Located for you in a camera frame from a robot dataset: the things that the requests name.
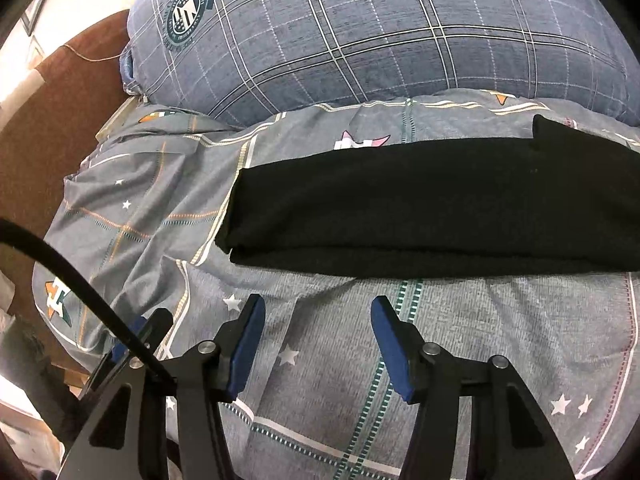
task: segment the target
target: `printed emblem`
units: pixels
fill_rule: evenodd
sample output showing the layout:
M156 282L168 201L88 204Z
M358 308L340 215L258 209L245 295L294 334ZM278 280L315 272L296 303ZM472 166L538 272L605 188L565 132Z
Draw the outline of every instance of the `printed emblem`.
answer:
M494 90L481 90L481 92L488 92L491 95L495 95L495 98L498 99L500 106L504 106L505 102L507 102L507 98L511 97L513 99L516 98L515 95L512 94L503 94L502 92L496 92Z
M71 292L71 289L58 278L52 282L45 283L44 288L47 292L47 315L49 319L52 319L54 314L58 314L71 327L71 318L65 307L65 298Z
M164 12L166 38L169 50L182 50L193 41L205 10L213 9L213 0L169 0Z
M387 142L391 138L390 135L386 137L380 137L379 139L366 139L362 142L356 142L351 137L351 134L348 131L344 131L342 133L342 138L340 140L336 140L334 144L334 150L346 150L348 148L368 148L368 147L378 147L382 146L385 142Z
M167 115L174 115L178 112L174 110L163 110L161 112L151 112L149 115L145 115L142 119L140 119L139 123L146 123L149 121L153 121L154 119L159 119L160 117L167 117Z

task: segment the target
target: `pillow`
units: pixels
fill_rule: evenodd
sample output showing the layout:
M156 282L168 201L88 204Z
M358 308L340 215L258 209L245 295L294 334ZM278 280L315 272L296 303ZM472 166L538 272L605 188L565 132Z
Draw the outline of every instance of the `pillow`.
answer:
M640 66L598 0L137 0L127 28L127 92L237 126L456 87L639 123Z

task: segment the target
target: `folded black towel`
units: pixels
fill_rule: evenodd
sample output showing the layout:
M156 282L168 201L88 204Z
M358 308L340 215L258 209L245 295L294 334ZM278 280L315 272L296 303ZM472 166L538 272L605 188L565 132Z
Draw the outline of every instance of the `folded black towel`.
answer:
M284 160L241 171L216 244L358 278L640 270L640 155L535 116L532 139Z

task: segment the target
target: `metal screw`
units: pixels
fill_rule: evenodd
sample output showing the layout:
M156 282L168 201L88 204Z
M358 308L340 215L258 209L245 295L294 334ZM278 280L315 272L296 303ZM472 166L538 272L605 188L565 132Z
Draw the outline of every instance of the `metal screw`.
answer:
M427 355L438 355L440 353L440 345L437 343L425 343L422 346L422 352Z
M509 360L504 355L494 355L491 362L496 368L506 368L509 366Z
M129 361L129 366L131 368L142 368L142 361L137 357L133 357L131 361Z
M203 341L198 345L198 352L201 354L210 354L216 349L216 344L213 341Z

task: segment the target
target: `bedsheet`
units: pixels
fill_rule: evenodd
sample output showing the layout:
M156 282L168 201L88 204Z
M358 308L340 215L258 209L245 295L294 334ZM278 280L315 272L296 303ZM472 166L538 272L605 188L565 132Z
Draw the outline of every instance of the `bedsheet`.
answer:
M530 137L535 114L640 150L636 129L577 104L493 91L317 104L244 130L143 105L65 179L46 241L125 322L159 307L174 314L162 359L211 338L249 294L265 298L266 326L247 388L222 408L231 457L246 480L398 475L417 407L393 393L380 359L369 322L379 294L426 340L455 355L506 355L577 478L588 478L617 453L640 413L638 273L356 280L235 266L214 244L241 168L416 140ZM422 192L433 185L421 184ZM344 182L335 193L359 190ZM105 328L39 266L33 293L65 348L95 367L113 344ZM175 438L175 399L167 400L167 415ZM455 478L465 475L469 422L463 402Z

